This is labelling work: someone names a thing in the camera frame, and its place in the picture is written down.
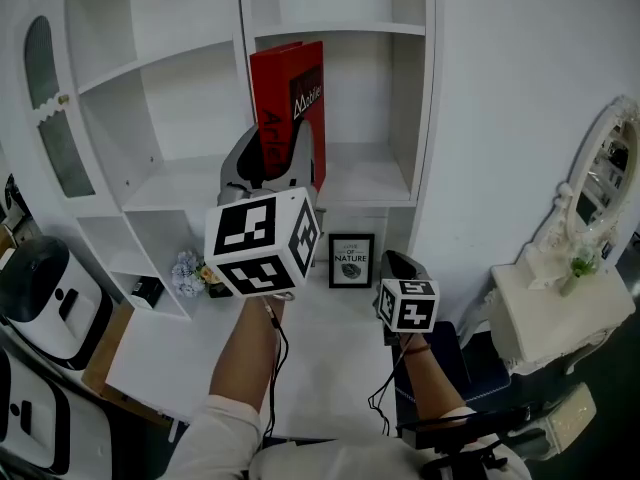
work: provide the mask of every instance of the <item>white tabletop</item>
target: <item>white tabletop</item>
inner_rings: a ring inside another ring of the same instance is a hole
[[[375,290],[327,288],[311,278],[288,303],[283,329],[291,349],[276,384],[274,435],[345,438],[379,433],[367,398],[391,373],[391,350],[371,306]],[[107,383],[168,416],[190,421],[206,398],[211,373],[242,302],[201,299],[192,321],[137,309]],[[393,384],[382,403],[396,423]],[[268,419],[268,403],[261,413]]]
[[[617,327],[635,311],[615,267],[581,279],[568,297],[560,295],[558,286],[529,290],[515,265],[493,267],[491,272],[527,362],[567,352],[592,334]]]

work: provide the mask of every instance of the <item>white cube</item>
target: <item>white cube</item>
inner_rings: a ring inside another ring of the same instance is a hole
[[[439,302],[436,281],[383,279],[378,316],[393,332],[431,332]]]
[[[305,188],[212,208],[207,213],[207,265],[238,297],[306,284],[320,229]]]

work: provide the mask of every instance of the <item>white cabinet door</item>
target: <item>white cabinet door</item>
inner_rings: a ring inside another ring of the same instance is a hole
[[[72,215],[115,215],[119,209],[78,104],[67,44],[65,0],[39,0],[15,30],[18,77],[33,144]]]

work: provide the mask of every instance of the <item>bracelet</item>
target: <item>bracelet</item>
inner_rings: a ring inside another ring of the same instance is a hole
[[[404,353],[404,357],[411,356],[413,354],[419,354],[420,352],[426,352],[427,350],[430,350],[430,349],[431,349],[431,345],[429,345],[427,343],[426,345],[423,345],[422,347],[414,348],[413,350],[407,350]]]

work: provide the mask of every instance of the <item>picture frame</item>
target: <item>picture frame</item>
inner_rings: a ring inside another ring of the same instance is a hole
[[[329,234],[329,288],[371,288],[373,233]]]

